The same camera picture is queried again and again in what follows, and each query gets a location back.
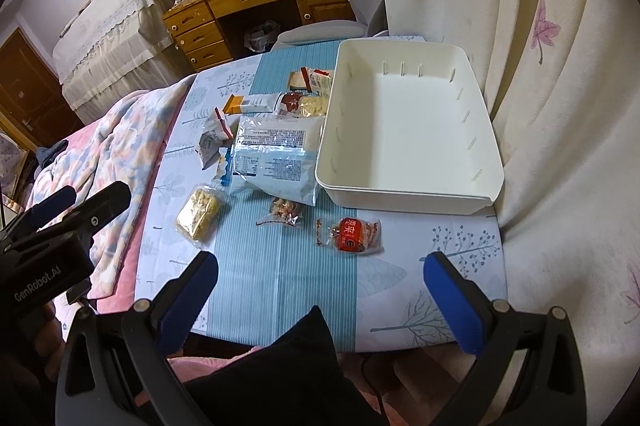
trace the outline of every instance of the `floral blanket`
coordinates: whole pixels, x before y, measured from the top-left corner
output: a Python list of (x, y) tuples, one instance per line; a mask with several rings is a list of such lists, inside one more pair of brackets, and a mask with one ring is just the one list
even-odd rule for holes
[(131, 190), (129, 209), (94, 236), (90, 256), (95, 270), (89, 298), (105, 298), (114, 292), (159, 148), (194, 78), (125, 96), (101, 119), (85, 148), (60, 154), (35, 182), (28, 207), (66, 185), (75, 188), (76, 205), (117, 180)]

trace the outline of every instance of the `red snack package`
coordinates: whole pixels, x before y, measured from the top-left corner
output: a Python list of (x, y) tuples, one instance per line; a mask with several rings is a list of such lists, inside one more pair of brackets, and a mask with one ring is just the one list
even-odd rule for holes
[(322, 219), (316, 222), (318, 246), (333, 245), (347, 253), (372, 253), (380, 249), (380, 221), (365, 222), (347, 217), (338, 225), (323, 226)]

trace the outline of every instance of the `white plastic tray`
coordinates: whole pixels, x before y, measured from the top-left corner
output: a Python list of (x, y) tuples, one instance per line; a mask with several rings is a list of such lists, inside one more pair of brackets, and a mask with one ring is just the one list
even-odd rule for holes
[(316, 178), (344, 207), (471, 215), (491, 205), (504, 172), (465, 52), (344, 41)]

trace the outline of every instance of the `blue gripper pad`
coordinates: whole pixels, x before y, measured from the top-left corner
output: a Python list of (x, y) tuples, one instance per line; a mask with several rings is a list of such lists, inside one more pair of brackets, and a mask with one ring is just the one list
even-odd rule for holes
[(151, 326), (156, 345), (164, 355), (175, 354), (184, 345), (200, 310), (218, 282), (218, 260), (201, 251), (180, 278), (170, 280), (153, 300)]
[(494, 321), (491, 302), (475, 283), (462, 278), (439, 251), (427, 256), (423, 275), (460, 348), (467, 354), (482, 354)]
[(76, 190), (71, 186), (65, 186), (53, 195), (44, 199), (40, 204), (31, 209), (29, 222), (34, 229), (40, 229), (50, 223), (60, 213), (68, 210), (76, 203)]

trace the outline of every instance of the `pink blanket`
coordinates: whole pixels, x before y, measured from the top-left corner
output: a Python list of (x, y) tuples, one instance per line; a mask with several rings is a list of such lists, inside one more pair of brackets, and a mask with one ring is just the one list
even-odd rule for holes
[[(169, 127), (164, 135), (164, 140), (158, 149), (158, 156), (156, 157), (156, 162), (154, 163), (153, 170), (149, 176), (149, 182), (146, 190), (146, 194), (144, 199), (142, 200), (142, 204), (140, 206), (140, 213), (138, 219), (135, 222), (133, 234), (129, 241), (129, 246), (126, 249), (124, 254), (124, 261), (122, 264), (122, 269), (120, 271), (120, 275), (116, 282), (116, 289), (113, 295), (107, 298), (102, 298), (98, 300), (98, 311), (100, 313), (111, 313), (111, 312), (122, 312), (126, 311), (131, 307), (134, 301), (134, 293), (136, 290), (136, 272), (138, 270), (138, 257), (140, 255), (140, 244), (142, 242), (142, 232), (145, 228), (145, 220), (146, 220), (146, 211), (149, 207), (149, 200), (151, 199), (151, 189), (156, 182), (156, 177), (158, 176), (158, 169), (160, 168), (160, 163), (162, 161), (162, 155), (164, 154), (164, 149), (166, 148), (166, 143), (171, 136), (171, 132), (174, 129), (175, 120), (178, 118), (178, 114), (180, 113), (180, 108), (182, 107), (182, 102), (184, 101), (184, 96), (180, 103), (178, 103), (174, 116), (169, 124)], [(84, 129), (78, 130), (78, 132), (70, 135), (67, 138), (69, 145), (67, 149), (84, 149), (86, 148), (89, 139), (94, 133), (94, 130), (100, 123), (100, 120), (94, 121), (91, 125), (84, 127)]]

